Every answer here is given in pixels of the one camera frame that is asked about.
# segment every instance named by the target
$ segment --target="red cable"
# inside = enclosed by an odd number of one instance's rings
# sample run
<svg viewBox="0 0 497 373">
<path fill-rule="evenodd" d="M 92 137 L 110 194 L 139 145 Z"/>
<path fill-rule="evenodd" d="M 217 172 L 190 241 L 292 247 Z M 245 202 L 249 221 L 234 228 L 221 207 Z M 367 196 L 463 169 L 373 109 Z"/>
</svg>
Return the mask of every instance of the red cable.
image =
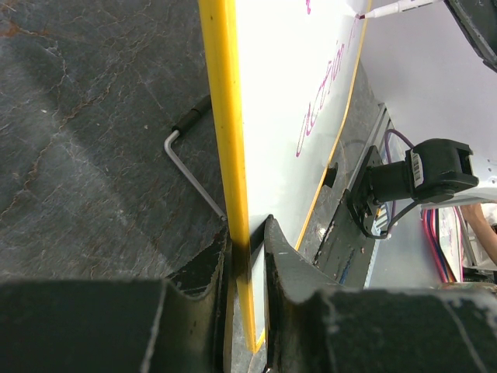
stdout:
<svg viewBox="0 0 497 373">
<path fill-rule="evenodd" d="M 439 272 L 439 275 L 441 277 L 442 282 L 448 282 L 448 279 L 445 277 L 445 273 L 443 272 L 442 263 L 440 262 L 440 258 L 438 256 L 438 253 L 436 252 L 436 247 L 433 245 L 432 239 L 430 238 L 427 217 L 428 217 L 428 211 L 424 210 L 422 223 L 423 223 L 423 228 L 425 230 L 426 236 L 427 236 L 428 241 L 429 241 L 429 247 L 432 250 L 433 259 L 435 260 L 435 264 L 436 264 L 436 267 L 438 269 L 438 272 Z"/>
</svg>

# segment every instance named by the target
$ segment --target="person's arm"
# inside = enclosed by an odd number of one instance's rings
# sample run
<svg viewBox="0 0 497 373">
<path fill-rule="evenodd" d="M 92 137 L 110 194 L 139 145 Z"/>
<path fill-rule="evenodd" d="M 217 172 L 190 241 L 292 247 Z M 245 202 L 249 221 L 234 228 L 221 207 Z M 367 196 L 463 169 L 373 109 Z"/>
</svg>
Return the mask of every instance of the person's arm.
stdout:
<svg viewBox="0 0 497 373">
<path fill-rule="evenodd" d="M 476 238 L 487 252 L 490 259 L 497 265 L 497 234 L 483 215 L 480 204 L 461 206 L 464 219 L 473 229 Z"/>
</svg>

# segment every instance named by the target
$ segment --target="white marker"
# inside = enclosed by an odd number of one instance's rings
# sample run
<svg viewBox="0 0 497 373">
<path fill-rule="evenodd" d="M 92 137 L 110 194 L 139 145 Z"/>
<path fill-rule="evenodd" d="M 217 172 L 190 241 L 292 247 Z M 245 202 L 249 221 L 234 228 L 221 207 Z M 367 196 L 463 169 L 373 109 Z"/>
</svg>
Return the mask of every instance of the white marker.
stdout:
<svg viewBox="0 0 497 373">
<path fill-rule="evenodd" d="M 400 0 L 399 2 L 394 2 L 393 4 L 373 9 L 372 11 L 360 16 L 359 19 L 388 16 L 389 14 L 405 12 L 407 10 L 416 9 L 421 6 L 433 4 L 434 2 L 440 1 L 442 0 Z"/>
</svg>

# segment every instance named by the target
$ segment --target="white surface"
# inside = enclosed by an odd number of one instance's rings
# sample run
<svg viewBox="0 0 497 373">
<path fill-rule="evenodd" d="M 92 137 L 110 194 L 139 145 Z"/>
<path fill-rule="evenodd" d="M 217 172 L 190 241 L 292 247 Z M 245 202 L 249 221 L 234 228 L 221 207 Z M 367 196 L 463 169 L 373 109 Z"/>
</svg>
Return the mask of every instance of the white surface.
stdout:
<svg viewBox="0 0 497 373">
<path fill-rule="evenodd" d="M 236 8 L 249 225 L 254 232 L 273 214 L 295 246 L 342 124 L 364 24 L 355 15 L 367 0 Z M 261 268 L 252 271 L 256 306 Z M 258 334 L 263 320 L 258 312 Z"/>
<path fill-rule="evenodd" d="M 457 282 L 462 282 L 461 227 L 453 207 L 439 209 L 439 241 Z"/>
<path fill-rule="evenodd" d="M 442 2 L 369 21 L 361 61 L 374 95 L 414 144 L 451 138 L 497 159 L 497 74 Z"/>
</svg>

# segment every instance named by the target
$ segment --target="yellow edge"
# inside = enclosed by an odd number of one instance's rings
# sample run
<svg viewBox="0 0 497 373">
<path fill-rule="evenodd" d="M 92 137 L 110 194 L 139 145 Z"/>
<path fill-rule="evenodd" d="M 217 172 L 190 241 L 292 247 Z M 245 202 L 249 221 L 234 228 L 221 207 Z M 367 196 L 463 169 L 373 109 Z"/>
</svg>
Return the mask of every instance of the yellow edge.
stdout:
<svg viewBox="0 0 497 373">
<path fill-rule="evenodd" d="M 203 44 L 247 348 L 257 351 L 235 0 L 199 0 Z"/>
<path fill-rule="evenodd" d="M 368 12 L 371 8 L 371 2 L 372 2 L 372 0 L 370 0 L 368 5 L 367 5 Z M 345 122 L 347 119 L 347 114 L 349 113 L 350 99 L 352 98 L 352 91 L 354 90 L 354 82 L 356 81 L 356 74 L 357 74 L 357 68 L 359 66 L 360 52 L 363 49 L 364 35 L 366 34 L 366 26 L 367 26 L 367 19 L 364 21 L 363 32 L 361 33 L 361 36 L 360 36 L 360 44 L 359 44 L 359 50 L 357 51 L 356 66 L 354 67 L 354 73 L 352 75 L 352 81 L 350 83 L 349 98 L 347 99 L 347 106 L 345 108 L 345 113 L 343 114 L 342 125 L 340 126 L 339 133 L 336 136 L 335 144 L 333 144 L 332 153 L 329 155 L 328 164 L 332 161 L 332 157 L 333 157 L 333 154 L 335 153 L 336 145 L 339 143 L 340 135 L 342 134 L 343 126 L 345 125 Z M 301 247 L 302 240 L 304 239 L 304 234 L 308 228 L 309 220 L 311 220 L 312 211 L 314 210 L 316 202 L 318 201 L 318 196 L 319 196 L 319 192 L 321 191 L 321 187 L 323 186 L 323 183 L 325 182 L 325 176 L 326 176 L 327 170 L 328 169 L 325 169 L 325 171 L 323 172 L 323 175 L 321 176 L 321 182 L 319 183 L 319 188 L 316 190 L 316 194 L 314 195 L 314 199 L 312 200 L 312 204 L 311 204 L 311 208 L 309 209 L 308 216 L 305 218 L 304 226 L 302 227 L 301 233 L 298 236 L 297 244 L 295 245 L 295 249 L 297 251 Z"/>
</svg>

